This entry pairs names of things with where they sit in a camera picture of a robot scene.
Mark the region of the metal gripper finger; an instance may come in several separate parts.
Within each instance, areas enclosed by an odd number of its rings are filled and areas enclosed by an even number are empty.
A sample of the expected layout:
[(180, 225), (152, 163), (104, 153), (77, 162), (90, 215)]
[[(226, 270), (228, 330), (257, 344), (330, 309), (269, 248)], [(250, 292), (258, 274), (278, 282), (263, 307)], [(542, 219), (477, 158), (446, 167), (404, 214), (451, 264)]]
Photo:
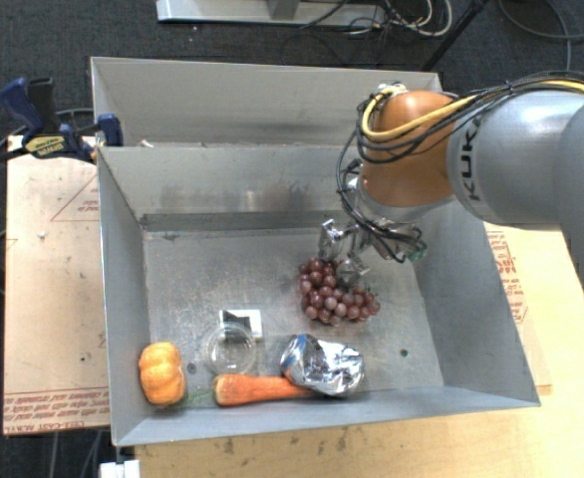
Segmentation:
[(369, 271), (370, 268), (359, 257), (351, 257), (338, 265), (337, 277), (342, 284), (358, 284)]
[(325, 221), (321, 226), (318, 242), (318, 257), (322, 261), (333, 261), (342, 252), (345, 233), (337, 226), (334, 219)]

